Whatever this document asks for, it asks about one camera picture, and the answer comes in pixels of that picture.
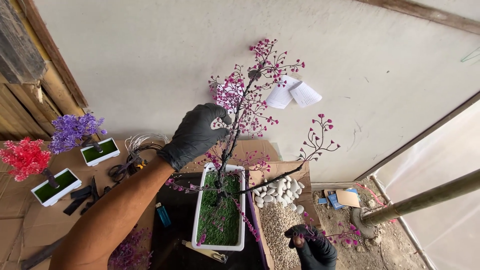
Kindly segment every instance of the white wire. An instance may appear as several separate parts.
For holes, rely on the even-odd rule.
[[[137,134],[134,137],[130,136],[130,138],[125,140],[125,148],[127,148],[129,152],[132,152],[135,148],[142,145],[142,143],[149,138],[160,139],[164,141],[165,144],[170,142],[167,136],[159,133],[148,133],[145,135]]]

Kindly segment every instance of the white rectangular pot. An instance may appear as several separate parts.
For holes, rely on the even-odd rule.
[[[67,171],[70,171],[70,169],[66,168],[64,169],[63,171],[57,173],[54,175],[55,178],[57,178],[58,176],[62,175],[64,172],[67,172]],[[73,183],[71,183],[68,187],[64,188],[63,190],[61,190],[60,192],[58,192],[57,194],[55,194],[52,198],[46,200],[45,202],[42,202],[40,200],[40,198],[35,194],[35,191],[43,186],[45,186],[46,184],[48,184],[48,180],[46,180],[45,182],[39,184],[38,186],[34,187],[31,191],[33,193],[33,195],[35,196],[35,198],[43,205],[43,206],[51,206],[51,205],[54,205],[56,202],[58,202],[58,200],[60,198],[62,198],[63,196],[69,194],[72,190],[76,189],[76,188],[79,188],[81,185],[82,185],[82,181],[80,181],[80,179],[78,179],[78,177],[72,172],[70,171],[73,176],[75,176],[75,178],[77,179],[76,181],[74,181]]]
[[[245,190],[245,171],[244,168],[241,166],[235,166],[235,165],[227,165],[226,166],[226,171],[234,171],[238,170],[240,171],[239,177],[240,177],[240,190]],[[214,172],[215,166],[213,163],[207,163],[205,165],[204,171],[202,173],[202,179],[200,181],[200,186],[203,186],[205,183],[205,176],[208,172]],[[197,208],[195,210],[195,217],[194,217],[194,222],[193,222],[193,232],[192,232],[192,247],[195,249],[212,249],[212,250],[228,250],[228,251],[241,251],[243,250],[243,247],[245,245],[245,223],[243,222],[243,217],[242,215],[239,215],[239,238],[238,242],[236,245],[204,245],[201,244],[200,246],[197,246],[197,234],[198,234],[198,221],[200,218],[200,204],[202,202],[202,193],[203,191],[200,191],[198,193],[198,199],[197,199]],[[242,212],[245,212],[245,194],[240,195],[239,199],[240,203],[240,209]]]
[[[104,161],[104,160],[108,160],[109,158],[116,157],[116,156],[118,156],[118,155],[120,154],[120,150],[119,150],[117,144],[115,143],[115,141],[113,140],[113,138],[103,140],[103,141],[101,141],[101,142],[98,142],[98,144],[101,145],[101,144],[103,144],[103,143],[105,143],[105,142],[108,142],[108,141],[113,141],[113,144],[115,144],[115,147],[117,148],[117,151],[111,152],[110,154],[104,155],[104,156],[102,156],[102,157],[100,157],[100,158],[98,158],[98,159],[96,159],[96,160],[92,160],[91,162],[87,162],[87,159],[85,158],[85,155],[84,155],[84,151],[87,150],[87,149],[92,148],[93,146],[85,147],[85,148],[82,148],[82,149],[80,150],[80,151],[82,152],[82,156],[83,156],[83,158],[84,158],[85,163],[87,164],[87,166],[95,166],[95,165],[97,165],[98,163],[100,163],[100,162],[102,162],[102,161]]]

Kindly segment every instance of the red artificial tree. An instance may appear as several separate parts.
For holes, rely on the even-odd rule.
[[[14,175],[15,180],[20,182],[31,174],[43,174],[48,178],[52,187],[58,187],[55,177],[47,168],[50,160],[50,151],[42,151],[40,146],[43,140],[32,141],[29,137],[21,140],[17,145],[13,141],[4,143],[5,149],[0,149],[2,161],[13,166],[8,173]]]

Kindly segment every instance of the gloved hand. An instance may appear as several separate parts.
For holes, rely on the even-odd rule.
[[[218,140],[229,134],[227,128],[210,127],[217,117],[227,125],[232,124],[225,108],[213,103],[197,105],[185,115],[172,140],[157,150],[156,154],[179,172],[188,162],[204,154]]]
[[[307,240],[299,234],[311,235],[305,224],[295,225],[285,232],[285,237],[291,238],[289,248],[296,248],[302,270],[334,270],[336,265],[336,249],[323,234],[312,226],[311,231],[320,239]]]

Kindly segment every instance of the blue lighter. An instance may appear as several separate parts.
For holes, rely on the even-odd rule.
[[[168,217],[167,211],[165,210],[165,206],[163,206],[161,203],[155,204],[156,212],[158,213],[158,216],[162,220],[163,226],[168,227],[172,224],[170,221],[170,218]]]

